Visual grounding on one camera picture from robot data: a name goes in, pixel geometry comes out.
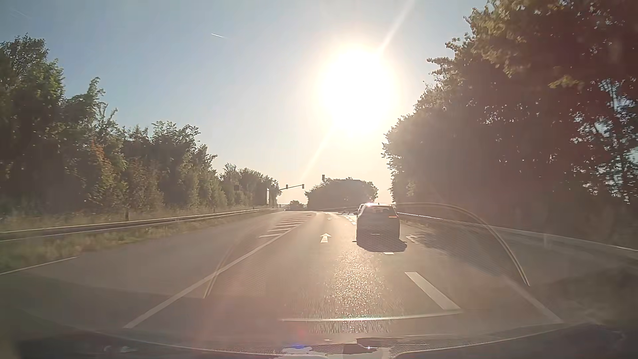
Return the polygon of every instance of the roadside vegetation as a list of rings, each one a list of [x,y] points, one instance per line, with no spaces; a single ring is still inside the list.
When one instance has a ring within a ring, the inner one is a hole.
[[[197,127],[121,126],[99,78],[68,97],[47,56],[42,39],[0,43],[0,231],[247,208],[266,203],[266,188],[276,202],[275,179],[213,169]]]
[[[306,191],[309,210],[327,210],[330,208],[358,207],[362,203],[373,202],[378,189],[372,182],[352,177],[325,178],[320,184]]]
[[[290,201],[290,204],[288,204],[288,208],[291,211],[302,211],[304,210],[304,208],[306,208],[306,206],[303,203],[299,202],[298,200],[294,199]]]
[[[83,252],[111,248],[171,234],[186,233],[226,223],[260,216],[265,212],[243,213],[227,217],[178,222],[153,227],[109,231],[96,234],[66,234],[51,238],[28,238],[0,243],[0,273],[40,263],[77,256]]]
[[[387,133],[394,201],[638,247],[636,13],[624,0],[474,9],[471,33],[446,44],[454,57],[428,60],[434,83]]]

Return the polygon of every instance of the car hood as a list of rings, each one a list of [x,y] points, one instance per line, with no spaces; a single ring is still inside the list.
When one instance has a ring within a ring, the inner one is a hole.
[[[186,341],[130,330],[89,331],[67,328],[63,333],[17,343],[22,358],[447,358],[474,354],[477,358],[606,357],[625,336],[608,327],[545,325],[462,337],[411,335],[367,337],[339,334],[346,341],[308,338],[307,342],[269,342],[266,338],[224,338]]]

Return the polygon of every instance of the car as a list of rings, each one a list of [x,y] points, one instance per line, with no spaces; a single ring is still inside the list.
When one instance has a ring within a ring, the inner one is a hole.
[[[399,239],[401,224],[391,204],[365,203],[357,212],[357,241],[367,236]]]

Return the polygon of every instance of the asphalt road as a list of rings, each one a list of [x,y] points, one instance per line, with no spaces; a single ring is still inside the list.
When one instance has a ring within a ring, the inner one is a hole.
[[[399,240],[357,243],[355,222],[271,213],[3,275],[0,291],[56,323],[221,349],[560,324],[579,318],[533,288],[613,266],[513,241],[526,287],[493,243],[409,225]]]

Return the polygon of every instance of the windshield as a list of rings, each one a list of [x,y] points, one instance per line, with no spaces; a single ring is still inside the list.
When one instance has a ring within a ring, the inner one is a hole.
[[[636,324],[636,15],[3,1],[0,348],[61,326],[396,356]]]

